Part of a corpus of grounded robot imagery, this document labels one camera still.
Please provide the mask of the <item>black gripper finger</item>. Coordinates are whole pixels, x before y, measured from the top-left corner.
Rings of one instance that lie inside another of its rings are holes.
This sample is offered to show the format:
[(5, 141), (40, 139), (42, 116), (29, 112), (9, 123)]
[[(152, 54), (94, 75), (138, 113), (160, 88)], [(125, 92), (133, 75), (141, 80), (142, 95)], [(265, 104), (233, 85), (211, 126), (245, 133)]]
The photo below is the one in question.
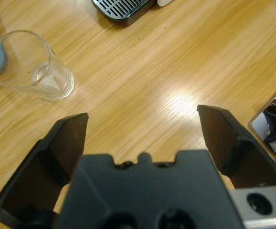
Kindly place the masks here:
[(276, 163), (226, 109), (197, 107), (205, 144), (217, 167), (235, 188), (276, 186)]
[(0, 192), (0, 222), (11, 229), (52, 229), (54, 206), (84, 151), (88, 114), (55, 122)]

